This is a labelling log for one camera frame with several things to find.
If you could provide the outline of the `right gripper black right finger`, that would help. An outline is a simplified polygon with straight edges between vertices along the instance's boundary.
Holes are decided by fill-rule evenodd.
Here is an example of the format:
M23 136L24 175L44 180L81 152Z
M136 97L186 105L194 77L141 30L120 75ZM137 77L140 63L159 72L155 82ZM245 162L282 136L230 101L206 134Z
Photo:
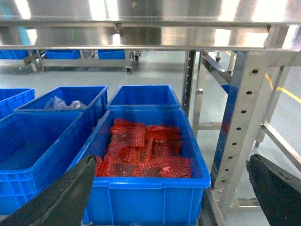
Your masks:
M259 154L246 162L256 198L271 226L301 224L301 180Z

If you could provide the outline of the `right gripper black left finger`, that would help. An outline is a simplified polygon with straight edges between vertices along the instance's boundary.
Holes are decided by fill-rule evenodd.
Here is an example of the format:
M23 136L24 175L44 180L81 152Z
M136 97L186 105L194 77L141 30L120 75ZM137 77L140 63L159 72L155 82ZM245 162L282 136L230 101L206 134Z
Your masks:
M2 226L79 226L91 193L95 155L88 155L24 206Z

